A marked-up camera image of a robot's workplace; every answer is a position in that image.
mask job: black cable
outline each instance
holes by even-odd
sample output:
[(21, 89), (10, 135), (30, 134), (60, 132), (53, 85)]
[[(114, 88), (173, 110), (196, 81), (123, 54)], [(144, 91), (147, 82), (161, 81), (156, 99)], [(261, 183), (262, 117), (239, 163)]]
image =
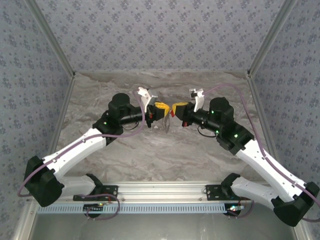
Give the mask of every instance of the black cable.
[(198, 126), (198, 133), (201, 135), (201, 136), (204, 136), (204, 137), (206, 137), (206, 138), (215, 138), (217, 135), (215, 134), (214, 136), (209, 136), (209, 135), (204, 135), (202, 132), (200, 132), (200, 130), (199, 130), (199, 128), (200, 128), (201, 126), (199, 125)]
[(125, 130), (133, 130), (133, 129), (135, 129), (136, 127), (138, 127), (139, 126), (139, 122), (137, 122), (137, 124), (133, 127), (133, 128), (125, 128), (124, 126), (122, 126), (123, 127), (123, 129), (125, 129)]

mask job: gray marble table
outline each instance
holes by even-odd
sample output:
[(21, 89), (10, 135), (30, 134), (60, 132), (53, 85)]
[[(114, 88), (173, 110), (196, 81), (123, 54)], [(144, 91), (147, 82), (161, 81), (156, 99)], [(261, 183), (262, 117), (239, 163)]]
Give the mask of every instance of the gray marble table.
[[(190, 88), (208, 90), (221, 83), (232, 83), (244, 94), (250, 114), (263, 139), (258, 114), (244, 73), (195, 72), (113, 72), (77, 73), (67, 108), (57, 149), (61, 149), (84, 134), (108, 108), (116, 93), (129, 94), (138, 106), (132, 90), (138, 86), (157, 92), (159, 100), (172, 105), (189, 102)], [(230, 88), (222, 88), (206, 97), (204, 109), (214, 97), (226, 97), (234, 107), (235, 120), (251, 130), (240, 97)], [(178, 118), (170, 118), (165, 131), (160, 120), (152, 128), (144, 127), (140, 134), (118, 138), (82, 160), (68, 176), (95, 174), (103, 182), (115, 181), (221, 181), (229, 173), (260, 181), (262, 178), (245, 162), (222, 149), (214, 138), (198, 134), (197, 127), (182, 127)]]

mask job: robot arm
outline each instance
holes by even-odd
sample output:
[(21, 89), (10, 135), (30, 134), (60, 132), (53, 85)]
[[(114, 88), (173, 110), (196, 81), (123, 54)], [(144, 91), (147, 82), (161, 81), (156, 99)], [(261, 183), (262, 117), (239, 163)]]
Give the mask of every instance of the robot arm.
[(209, 111), (203, 110), (204, 101), (199, 99), (202, 96), (199, 93), (201, 91), (202, 89), (191, 91), (191, 98), (194, 97), (195, 103), (174, 104), (172, 115), (182, 120), (183, 127), (197, 124), (202, 129), (216, 133), (216, 139), (221, 147), (249, 164), (270, 185), (269, 187), (257, 184), (239, 174), (232, 173), (221, 183), (223, 193), (226, 196), (236, 195), (263, 204), (272, 209), (284, 223), (296, 226), (314, 204), (314, 201), (305, 192), (296, 187), (296, 184), (304, 186), (315, 197), (319, 193), (319, 187), (314, 182), (305, 183), (294, 176), (267, 151), (264, 151), (272, 164), (293, 180), (294, 184), (285, 179), (264, 158), (254, 136), (234, 121), (234, 108), (229, 105), (227, 99), (216, 97), (210, 101)]
[(130, 104), (127, 94), (118, 93), (109, 102), (108, 110), (80, 138), (43, 159), (37, 156), (29, 159), (24, 179), (39, 167), (46, 165), (25, 184), (27, 190), (42, 207), (52, 204), (60, 197), (88, 195), (95, 189), (99, 180), (94, 176), (65, 177), (64, 175), (81, 160), (117, 139), (101, 136), (102, 134), (119, 137), (124, 132), (122, 125), (140, 122), (143, 115), (150, 128), (153, 121), (158, 121), (169, 113), (170, 107), (162, 102), (156, 102), (158, 96), (152, 91), (139, 87), (138, 94), (141, 96), (144, 112), (140, 106), (134, 107)]

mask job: patterned wallpaper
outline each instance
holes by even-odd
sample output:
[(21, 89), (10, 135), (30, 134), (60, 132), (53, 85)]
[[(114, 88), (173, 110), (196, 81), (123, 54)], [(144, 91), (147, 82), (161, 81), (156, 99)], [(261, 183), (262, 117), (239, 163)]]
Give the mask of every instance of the patterned wallpaper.
[[(320, 186), (320, 2), (300, 0), (255, 76), (280, 162)], [(320, 218), (318, 207), (311, 218)], [(313, 224), (314, 239), (320, 225)]]
[(69, 79), (25, 2), (0, 9), (0, 239), (9, 240), (27, 160), (47, 153)]
[(37, 0), (75, 71), (246, 70), (283, 0)]

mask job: aluminum frame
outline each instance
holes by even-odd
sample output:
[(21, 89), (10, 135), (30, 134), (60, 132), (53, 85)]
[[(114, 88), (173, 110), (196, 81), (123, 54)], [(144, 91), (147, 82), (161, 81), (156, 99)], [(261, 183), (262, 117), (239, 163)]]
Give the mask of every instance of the aluminum frame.
[[(266, 185), (266, 182), (255, 182)], [(206, 181), (183, 181), (183, 182), (108, 182), (108, 185), (117, 185), (118, 198), (120, 203), (127, 204), (152, 204), (152, 203), (195, 203), (206, 204), (205, 185), (215, 185), (218, 182)], [(215, 203), (234, 203), (235, 201), (220, 201)], [(60, 198), (57, 204), (79, 204), (81, 201), (74, 202), (70, 197)], [(88, 203), (98, 203), (97, 201), (86, 201)], [(17, 223), (13, 240), (28, 240), (33, 229), (33, 224), (37, 216), (39, 204), (30, 198), (23, 207), (20, 219)], [(298, 240), (312, 240), (311, 232), (306, 222), (301, 221), (294, 232)]]

